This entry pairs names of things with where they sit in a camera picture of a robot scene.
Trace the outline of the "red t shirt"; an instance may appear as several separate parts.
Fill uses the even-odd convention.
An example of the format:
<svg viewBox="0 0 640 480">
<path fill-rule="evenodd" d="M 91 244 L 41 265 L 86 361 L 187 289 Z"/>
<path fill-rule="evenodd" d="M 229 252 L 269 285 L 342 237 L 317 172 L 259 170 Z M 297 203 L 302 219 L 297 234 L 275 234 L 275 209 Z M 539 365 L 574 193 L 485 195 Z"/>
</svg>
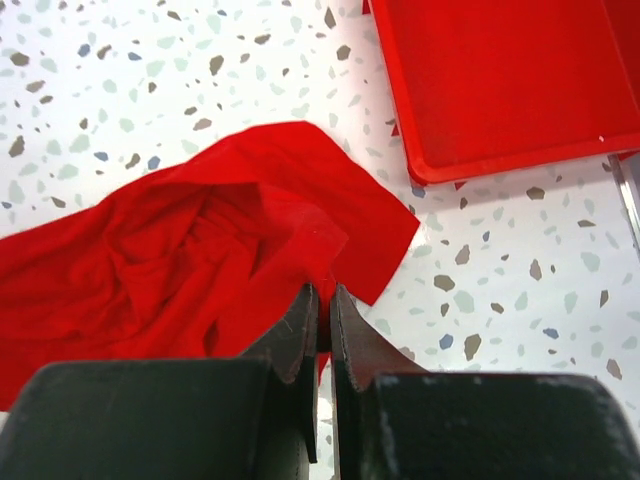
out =
<svg viewBox="0 0 640 480">
<path fill-rule="evenodd" d="M 252 127 L 1 242 L 1 407 L 54 363 L 228 357 L 305 284 L 374 303 L 417 218 L 320 128 Z"/>
</svg>

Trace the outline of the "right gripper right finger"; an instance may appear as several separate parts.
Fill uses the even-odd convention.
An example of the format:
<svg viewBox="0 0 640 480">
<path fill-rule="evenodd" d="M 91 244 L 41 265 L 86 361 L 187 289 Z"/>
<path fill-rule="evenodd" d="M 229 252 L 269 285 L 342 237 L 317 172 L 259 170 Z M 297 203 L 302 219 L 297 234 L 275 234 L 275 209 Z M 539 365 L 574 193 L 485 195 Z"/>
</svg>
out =
<svg viewBox="0 0 640 480">
<path fill-rule="evenodd" d="M 638 477 L 638 444 L 595 379 L 427 371 L 361 317 L 345 288 L 329 318 L 338 478 Z"/>
</svg>

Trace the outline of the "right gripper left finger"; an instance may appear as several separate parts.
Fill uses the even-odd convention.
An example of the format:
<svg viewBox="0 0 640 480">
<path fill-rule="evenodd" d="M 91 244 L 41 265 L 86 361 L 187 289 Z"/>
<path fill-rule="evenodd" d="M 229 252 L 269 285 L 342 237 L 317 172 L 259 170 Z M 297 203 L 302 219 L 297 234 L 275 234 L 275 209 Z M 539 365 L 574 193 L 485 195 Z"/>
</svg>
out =
<svg viewBox="0 0 640 480">
<path fill-rule="evenodd" d="M 51 364 L 1 432 L 5 479 L 305 479 L 317 460 L 318 296 L 241 355 Z"/>
</svg>

